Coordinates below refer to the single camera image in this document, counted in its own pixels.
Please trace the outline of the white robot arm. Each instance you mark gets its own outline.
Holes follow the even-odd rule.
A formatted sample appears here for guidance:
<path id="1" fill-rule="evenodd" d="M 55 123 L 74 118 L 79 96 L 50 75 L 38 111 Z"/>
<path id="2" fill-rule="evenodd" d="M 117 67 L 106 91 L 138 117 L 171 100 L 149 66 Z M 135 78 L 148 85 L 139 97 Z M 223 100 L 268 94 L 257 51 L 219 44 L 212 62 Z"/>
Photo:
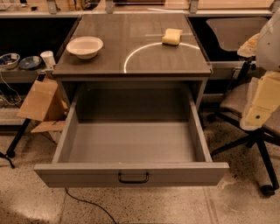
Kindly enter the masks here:
<path id="1" fill-rule="evenodd" d="M 261 128 L 280 106 L 280 10 L 259 33 L 249 38 L 237 51 L 249 58 L 266 73 L 249 84 L 247 104 L 242 112 L 240 126 L 244 130 Z"/>

